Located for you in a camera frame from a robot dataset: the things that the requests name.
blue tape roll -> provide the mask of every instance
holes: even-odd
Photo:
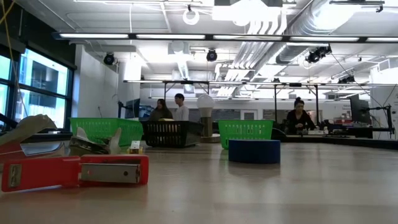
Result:
[[[278,164],[280,141],[229,140],[228,160],[251,164]]]

door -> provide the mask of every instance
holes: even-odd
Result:
[[[257,118],[257,110],[241,110],[241,119],[254,120]]]

metal clip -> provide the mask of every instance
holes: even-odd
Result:
[[[81,165],[81,180],[138,184],[141,177],[139,164],[92,164]]]
[[[12,164],[9,168],[8,187],[15,188],[21,184],[22,164]]]

dark hair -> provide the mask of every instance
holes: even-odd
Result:
[[[166,101],[165,101],[165,100],[163,100],[163,99],[158,99],[157,102],[160,103],[160,104],[162,105],[162,109],[161,109],[162,111],[167,110],[167,106],[166,106]]]
[[[177,93],[174,98],[180,98],[180,99],[182,99],[182,101],[185,100],[184,95],[182,95],[181,93]]]
[[[304,101],[301,100],[301,97],[297,97],[297,98],[296,98],[296,100],[294,101],[294,107],[296,107],[296,105],[297,105],[298,103],[301,103],[301,104],[304,105]]]

white shirt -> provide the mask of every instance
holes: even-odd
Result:
[[[189,109],[182,105],[175,112],[175,121],[188,121],[189,120]]]

